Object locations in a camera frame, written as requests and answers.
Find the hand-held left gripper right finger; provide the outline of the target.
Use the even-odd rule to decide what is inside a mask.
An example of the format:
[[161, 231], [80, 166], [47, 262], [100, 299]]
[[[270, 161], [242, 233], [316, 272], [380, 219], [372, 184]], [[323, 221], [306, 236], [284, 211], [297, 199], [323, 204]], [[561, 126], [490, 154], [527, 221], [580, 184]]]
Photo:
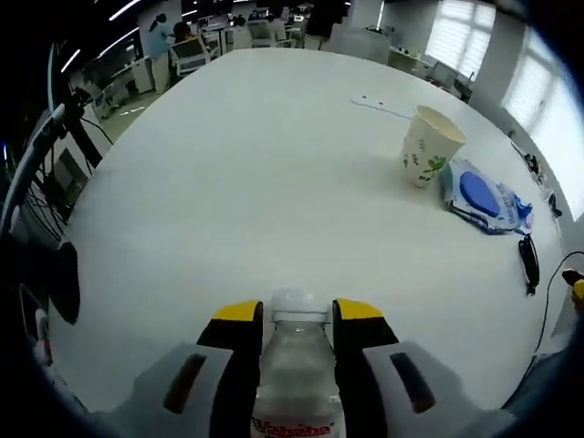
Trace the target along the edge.
[[454, 437], [462, 428], [448, 370], [399, 342], [382, 312], [332, 301], [335, 379], [348, 437]]

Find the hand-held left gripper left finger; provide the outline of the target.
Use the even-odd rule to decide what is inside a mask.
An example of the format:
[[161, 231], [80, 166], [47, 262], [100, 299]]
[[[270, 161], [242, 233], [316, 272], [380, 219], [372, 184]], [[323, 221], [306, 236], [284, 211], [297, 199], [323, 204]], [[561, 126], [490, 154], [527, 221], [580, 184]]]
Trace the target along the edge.
[[150, 411], [140, 409], [139, 437], [249, 437], [259, 384], [264, 304], [219, 308], [196, 343], [171, 366]]

